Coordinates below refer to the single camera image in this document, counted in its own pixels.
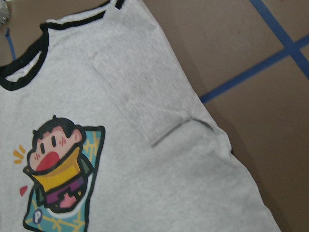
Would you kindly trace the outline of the grey cartoon print t-shirt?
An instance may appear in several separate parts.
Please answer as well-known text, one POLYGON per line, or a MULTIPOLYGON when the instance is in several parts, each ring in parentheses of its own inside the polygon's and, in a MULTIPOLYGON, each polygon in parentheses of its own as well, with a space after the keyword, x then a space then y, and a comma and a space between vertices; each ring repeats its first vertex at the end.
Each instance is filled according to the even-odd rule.
POLYGON ((143 1, 41 30, 0 69, 1 231, 279 231, 143 1))

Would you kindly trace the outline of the blue tape line lengthwise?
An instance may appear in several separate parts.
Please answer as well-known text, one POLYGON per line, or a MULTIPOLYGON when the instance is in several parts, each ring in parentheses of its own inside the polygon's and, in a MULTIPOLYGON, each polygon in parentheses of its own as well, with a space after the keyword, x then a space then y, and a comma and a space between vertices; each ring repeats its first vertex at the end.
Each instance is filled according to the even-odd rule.
POLYGON ((266 22, 267 26, 275 34, 277 39, 283 45, 284 50, 294 60, 297 66, 301 69, 302 73, 309 78, 309 61, 301 52, 301 48, 309 44, 309 36, 306 35, 302 39, 294 42, 288 35, 282 25, 277 21, 271 11, 265 6, 261 0, 251 0, 250 3, 260 14, 262 19, 266 22))

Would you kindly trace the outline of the blue tape line crosswise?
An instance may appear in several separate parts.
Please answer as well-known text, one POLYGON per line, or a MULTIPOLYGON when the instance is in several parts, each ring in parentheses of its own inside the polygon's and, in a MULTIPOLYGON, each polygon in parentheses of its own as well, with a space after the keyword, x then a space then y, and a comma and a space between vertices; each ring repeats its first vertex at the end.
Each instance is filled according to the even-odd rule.
MULTIPOLYGON (((296 41, 294 43, 294 48, 296 51, 299 51, 301 55, 301 49, 309 45, 309 35, 306 35, 302 39, 296 41)), ((260 63, 252 66, 251 68, 247 69, 246 71, 242 72, 241 74, 233 77, 232 79, 228 80, 227 82, 219 85, 215 89, 211 90, 210 92, 204 94, 200 97, 202 103, 207 103, 210 100, 218 97, 219 95, 227 92, 228 90, 232 89, 233 87, 241 84, 242 82, 248 80, 249 78, 253 77, 254 75, 258 74, 259 72, 269 68, 270 66, 278 63, 279 61, 283 60, 286 57, 292 57, 285 49, 271 55, 267 59, 261 61, 260 63)), ((309 60, 305 57, 307 68, 301 69, 303 74, 309 79, 309 60)))

